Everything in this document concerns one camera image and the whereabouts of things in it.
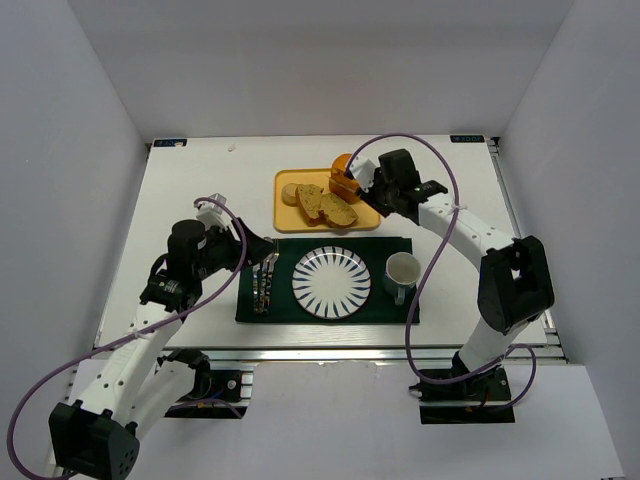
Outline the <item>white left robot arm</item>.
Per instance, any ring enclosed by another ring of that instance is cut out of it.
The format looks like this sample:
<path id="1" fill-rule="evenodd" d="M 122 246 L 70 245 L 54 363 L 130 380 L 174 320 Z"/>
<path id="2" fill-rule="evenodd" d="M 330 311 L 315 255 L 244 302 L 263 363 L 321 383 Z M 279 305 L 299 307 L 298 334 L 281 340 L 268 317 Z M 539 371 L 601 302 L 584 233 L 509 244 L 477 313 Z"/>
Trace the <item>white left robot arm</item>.
<path id="1" fill-rule="evenodd" d="M 274 250 L 241 220 L 230 227 L 182 220 L 172 226 L 167 251 L 154 262 L 127 331 L 131 341 L 70 405 L 49 416 L 59 467 L 94 479 L 124 479 L 140 442 L 180 398 L 204 395 L 210 366 L 198 350 L 162 351 L 203 294 L 205 279 L 225 269 L 261 263 Z"/>

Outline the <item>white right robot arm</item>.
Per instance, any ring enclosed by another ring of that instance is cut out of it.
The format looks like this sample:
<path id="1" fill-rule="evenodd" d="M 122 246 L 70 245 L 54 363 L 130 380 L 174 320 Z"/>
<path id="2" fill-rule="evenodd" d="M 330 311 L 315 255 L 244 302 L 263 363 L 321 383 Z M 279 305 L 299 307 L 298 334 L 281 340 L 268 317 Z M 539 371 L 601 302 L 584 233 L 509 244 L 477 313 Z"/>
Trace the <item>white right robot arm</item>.
<path id="1" fill-rule="evenodd" d="M 496 365 L 516 337 L 554 304 L 542 242 L 499 231 L 462 206 L 457 188 L 422 181 L 407 150 L 383 154 L 377 163 L 357 156 L 347 170 L 367 205 L 438 235 L 443 247 L 453 247 L 478 271 L 480 319 L 453 359 L 456 377 L 467 380 Z"/>

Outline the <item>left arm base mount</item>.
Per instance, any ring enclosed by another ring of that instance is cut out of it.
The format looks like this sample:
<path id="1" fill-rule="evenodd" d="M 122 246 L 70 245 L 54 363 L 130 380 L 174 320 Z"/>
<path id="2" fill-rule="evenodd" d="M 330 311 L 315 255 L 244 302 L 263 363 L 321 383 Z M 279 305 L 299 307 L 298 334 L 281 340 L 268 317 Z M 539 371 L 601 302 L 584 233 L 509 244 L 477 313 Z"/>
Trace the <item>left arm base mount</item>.
<path id="1" fill-rule="evenodd" d="M 245 372 L 237 368 L 212 367 L 209 357 L 200 350 L 179 349 L 157 358 L 160 368 L 173 363 L 185 364 L 195 371 L 192 389 L 177 400 L 165 414 L 166 418 L 241 419 L 248 397 L 242 393 L 246 385 Z"/>

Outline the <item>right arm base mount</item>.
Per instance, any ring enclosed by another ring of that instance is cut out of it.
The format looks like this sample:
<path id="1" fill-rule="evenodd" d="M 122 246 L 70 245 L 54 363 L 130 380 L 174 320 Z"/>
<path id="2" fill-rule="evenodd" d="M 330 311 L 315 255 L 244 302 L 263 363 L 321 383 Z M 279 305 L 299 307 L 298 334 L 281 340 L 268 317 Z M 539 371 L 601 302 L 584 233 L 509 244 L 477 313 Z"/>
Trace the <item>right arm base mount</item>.
<path id="1" fill-rule="evenodd" d="M 509 381 L 500 364 L 459 382 L 467 374 L 458 355 L 449 368 L 420 369 L 409 392 L 419 402 L 422 425 L 512 424 L 515 422 Z"/>

